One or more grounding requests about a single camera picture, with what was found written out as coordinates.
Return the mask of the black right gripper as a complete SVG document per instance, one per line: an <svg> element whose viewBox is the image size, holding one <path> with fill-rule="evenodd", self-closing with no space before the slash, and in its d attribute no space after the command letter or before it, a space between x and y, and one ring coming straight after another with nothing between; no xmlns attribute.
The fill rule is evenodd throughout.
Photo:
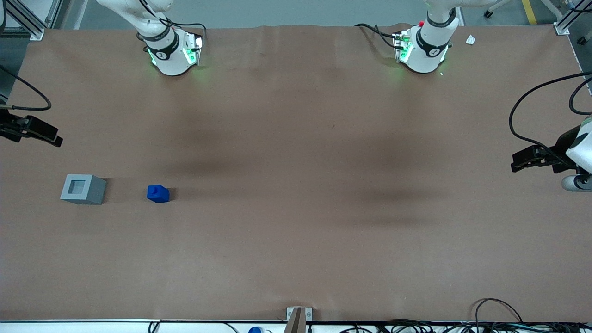
<svg viewBox="0 0 592 333"><path fill-rule="evenodd" d="M36 117L13 115L8 110L0 111L0 135L10 141L32 138L55 147L61 147L63 143L58 128Z"/></svg>

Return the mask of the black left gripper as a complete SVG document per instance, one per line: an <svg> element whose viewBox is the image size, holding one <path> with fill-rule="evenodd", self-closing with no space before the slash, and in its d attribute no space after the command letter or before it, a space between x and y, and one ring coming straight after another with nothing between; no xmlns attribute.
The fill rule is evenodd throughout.
<svg viewBox="0 0 592 333"><path fill-rule="evenodd" d="M574 143L580 126L573 127L558 137L552 150L553 160L548 160L548 151L540 145L531 145L512 154L511 171L517 173L527 168L543 168L551 166L553 173L577 170L577 164L567 156L567 150Z"/></svg>

